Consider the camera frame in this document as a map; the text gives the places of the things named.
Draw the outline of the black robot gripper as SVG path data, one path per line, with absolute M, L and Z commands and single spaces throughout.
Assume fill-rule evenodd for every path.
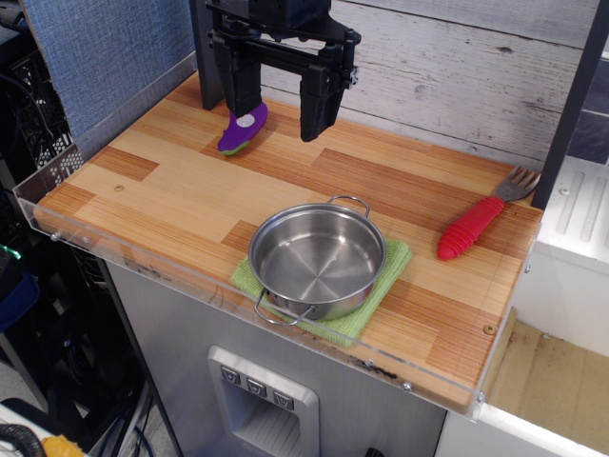
M 344 89 L 357 83 L 362 37 L 330 16 L 329 1 L 207 1 L 213 47 L 229 110 L 242 117 L 262 103 L 261 66 L 301 74 L 301 139 L 334 125 Z

